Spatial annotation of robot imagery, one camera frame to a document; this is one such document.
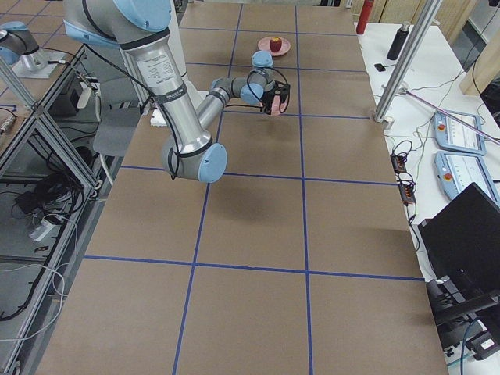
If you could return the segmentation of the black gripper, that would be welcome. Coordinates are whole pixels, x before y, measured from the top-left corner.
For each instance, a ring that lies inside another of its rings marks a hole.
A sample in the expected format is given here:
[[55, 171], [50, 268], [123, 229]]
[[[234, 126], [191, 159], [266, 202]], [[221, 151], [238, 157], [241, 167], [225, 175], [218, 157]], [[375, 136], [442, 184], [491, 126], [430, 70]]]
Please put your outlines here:
[[261, 109], [260, 109], [261, 113], [270, 114], [271, 104], [272, 104], [272, 101], [273, 101], [273, 97], [275, 95], [277, 95], [277, 94], [275, 93], [275, 91], [273, 89], [270, 90], [270, 91], [265, 91], [262, 94], [262, 97], [261, 97]]

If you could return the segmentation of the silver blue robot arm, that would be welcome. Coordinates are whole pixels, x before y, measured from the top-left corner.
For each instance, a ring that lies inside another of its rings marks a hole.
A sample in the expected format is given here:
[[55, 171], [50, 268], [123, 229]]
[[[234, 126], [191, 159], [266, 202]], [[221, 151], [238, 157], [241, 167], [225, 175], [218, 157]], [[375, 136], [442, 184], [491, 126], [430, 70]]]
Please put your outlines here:
[[214, 183], [227, 166], [227, 151], [208, 127], [233, 98], [279, 115], [288, 107], [290, 86], [274, 75], [266, 51], [252, 56], [246, 77], [215, 80], [208, 94], [183, 76], [184, 54], [171, 1], [66, 1], [66, 33], [86, 45], [119, 48], [133, 63], [137, 82], [152, 96], [172, 135], [162, 148], [162, 164], [171, 177]]
[[1, 57], [19, 78], [48, 79], [55, 67], [28, 27], [20, 21], [1, 25]]

